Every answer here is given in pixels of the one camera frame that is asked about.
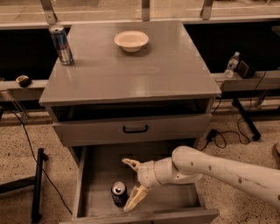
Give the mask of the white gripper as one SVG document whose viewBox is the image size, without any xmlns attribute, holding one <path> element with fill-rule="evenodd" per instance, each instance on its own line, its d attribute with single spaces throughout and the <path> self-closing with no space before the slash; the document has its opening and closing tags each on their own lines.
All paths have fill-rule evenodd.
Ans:
<svg viewBox="0 0 280 224">
<path fill-rule="evenodd" d="M 178 172 L 170 157 L 144 163 L 123 158 L 122 162 L 137 172 L 137 179 L 141 184 L 132 189 L 123 208 L 124 212 L 133 210 L 147 196 L 148 190 L 155 190 L 162 185 L 172 183 Z"/>
</svg>

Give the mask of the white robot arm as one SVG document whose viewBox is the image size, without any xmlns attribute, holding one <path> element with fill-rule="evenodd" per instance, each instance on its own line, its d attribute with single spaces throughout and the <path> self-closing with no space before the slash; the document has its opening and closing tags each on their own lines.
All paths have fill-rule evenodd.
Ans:
<svg viewBox="0 0 280 224">
<path fill-rule="evenodd" d="M 280 207 L 280 171 L 276 169 L 210 156 L 189 146 L 179 146 L 170 157 L 157 161 L 124 158 L 122 162 L 136 172 L 140 183 L 133 188 L 125 212 L 133 210 L 150 191 L 166 184 L 193 183 L 203 175 Z"/>
</svg>

